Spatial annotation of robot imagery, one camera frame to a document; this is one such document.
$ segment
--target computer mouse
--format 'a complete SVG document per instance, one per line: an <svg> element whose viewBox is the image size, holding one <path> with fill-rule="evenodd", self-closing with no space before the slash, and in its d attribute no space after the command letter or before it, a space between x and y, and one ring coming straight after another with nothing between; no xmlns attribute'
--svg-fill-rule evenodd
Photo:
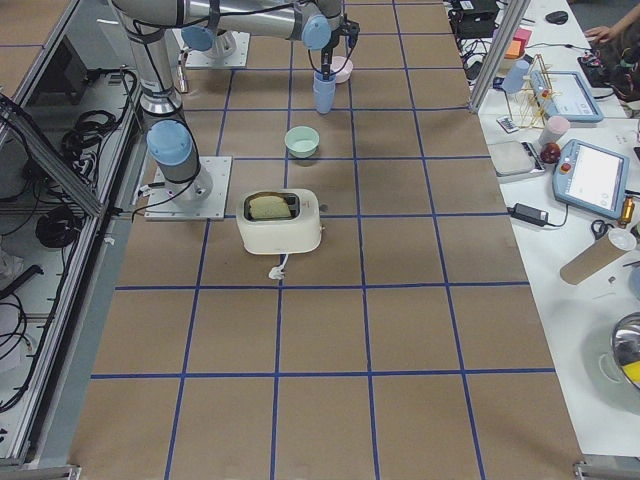
<svg viewBox="0 0 640 480"><path fill-rule="evenodd" d="M549 23L555 23L556 25L562 25L567 23L569 20L569 14L562 10L558 10L557 12L551 12L544 19Z"/></svg>

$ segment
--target white mounting plate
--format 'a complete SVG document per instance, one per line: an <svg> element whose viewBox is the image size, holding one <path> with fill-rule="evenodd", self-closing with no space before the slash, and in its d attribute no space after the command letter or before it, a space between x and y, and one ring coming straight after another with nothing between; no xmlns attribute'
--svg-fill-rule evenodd
<svg viewBox="0 0 640 480"><path fill-rule="evenodd" d="M176 40L180 48L184 48L184 41L180 35L180 30L174 30ZM226 68L241 68L247 66L249 56L249 39L251 35L245 32L231 32L236 41L236 51L228 57L213 59L197 50L191 50L187 57L187 69L193 70L216 70Z"/></svg>
<svg viewBox="0 0 640 480"><path fill-rule="evenodd" d="M147 220L184 221L184 220L222 220L227 204L227 190L231 176L231 157L200 157L202 167L209 172L213 188L209 196L200 201L179 204L174 201L145 210ZM160 169L156 170L154 182L164 182ZM149 205L160 203L169 198L164 188L151 191Z"/></svg>

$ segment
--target bread slice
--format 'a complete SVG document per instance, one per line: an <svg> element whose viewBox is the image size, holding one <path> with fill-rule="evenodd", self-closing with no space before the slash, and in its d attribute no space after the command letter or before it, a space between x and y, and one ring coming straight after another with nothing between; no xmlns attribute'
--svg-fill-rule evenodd
<svg viewBox="0 0 640 480"><path fill-rule="evenodd" d="M254 220L291 218L291 210L285 196L277 192L263 192L247 199L249 214Z"/></svg>

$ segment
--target green bowl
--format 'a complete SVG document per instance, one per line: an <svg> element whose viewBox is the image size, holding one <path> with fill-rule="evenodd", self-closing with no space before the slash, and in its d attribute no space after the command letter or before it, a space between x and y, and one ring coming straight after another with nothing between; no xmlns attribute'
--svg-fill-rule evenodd
<svg viewBox="0 0 640 480"><path fill-rule="evenodd" d="M294 157L307 158L318 148L320 135L311 127L294 127L284 136L284 143Z"/></svg>

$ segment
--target blue joint cap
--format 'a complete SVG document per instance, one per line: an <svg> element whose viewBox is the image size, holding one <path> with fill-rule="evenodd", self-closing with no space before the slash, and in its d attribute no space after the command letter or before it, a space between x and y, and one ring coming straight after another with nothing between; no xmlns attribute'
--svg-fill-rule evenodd
<svg viewBox="0 0 640 480"><path fill-rule="evenodd" d="M193 149L189 130L175 120L162 120L147 133L147 146L153 158L170 167L185 162Z"/></svg>
<svg viewBox="0 0 640 480"><path fill-rule="evenodd" d="M322 49L331 40L331 27L324 15L314 15L302 30L302 43L309 50Z"/></svg>
<svg viewBox="0 0 640 480"><path fill-rule="evenodd" d="M182 35L182 40L184 40L184 43L186 43L189 48L198 50L199 52L210 50L215 41L214 33L199 25L184 27L180 30L180 35Z"/></svg>

